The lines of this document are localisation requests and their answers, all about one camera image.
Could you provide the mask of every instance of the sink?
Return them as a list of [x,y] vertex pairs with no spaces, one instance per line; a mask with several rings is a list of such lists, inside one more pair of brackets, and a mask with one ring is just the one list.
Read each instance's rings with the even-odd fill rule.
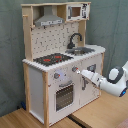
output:
[[73,49],[68,49],[65,52],[68,54],[73,54],[75,56],[81,56],[83,54],[88,54],[90,52],[94,52],[94,49],[91,48],[86,48],[86,47],[78,47],[78,48],[73,48]]

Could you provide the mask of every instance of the microwave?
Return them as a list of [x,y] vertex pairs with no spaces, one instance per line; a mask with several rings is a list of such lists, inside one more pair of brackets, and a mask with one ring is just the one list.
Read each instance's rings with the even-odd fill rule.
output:
[[70,4],[67,5],[67,21],[88,19],[89,4]]

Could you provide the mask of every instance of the faucet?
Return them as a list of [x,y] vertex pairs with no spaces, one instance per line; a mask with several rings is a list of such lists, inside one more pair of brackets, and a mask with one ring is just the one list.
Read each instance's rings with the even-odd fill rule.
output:
[[67,46],[68,49],[72,49],[73,47],[75,47],[75,44],[73,44],[73,42],[72,42],[72,39],[73,39],[73,37],[74,37],[75,35],[80,36],[80,41],[82,41],[82,35],[81,35],[80,33],[74,33],[74,34],[71,36],[71,38],[70,38],[70,43],[69,43],[68,46]]

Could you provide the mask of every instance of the control knob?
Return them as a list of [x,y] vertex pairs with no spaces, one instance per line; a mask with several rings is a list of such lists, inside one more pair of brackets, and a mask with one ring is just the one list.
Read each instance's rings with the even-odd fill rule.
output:
[[73,67],[72,71],[75,72],[78,68],[77,67]]
[[55,73],[55,74],[54,74],[54,78],[55,78],[55,79],[58,79],[59,77],[60,77],[60,74],[58,74],[58,73]]

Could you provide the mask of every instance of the gray wall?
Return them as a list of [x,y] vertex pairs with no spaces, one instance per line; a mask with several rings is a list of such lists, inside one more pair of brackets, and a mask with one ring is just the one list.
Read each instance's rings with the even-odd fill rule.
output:
[[[0,0],[0,116],[16,110],[16,106],[25,101],[22,66],[25,55],[20,4],[45,2],[68,0]],[[103,74],[107,75],[110,68],[123,66],[128,59],[128,0],[90,2],[86,43],[106,48]]]

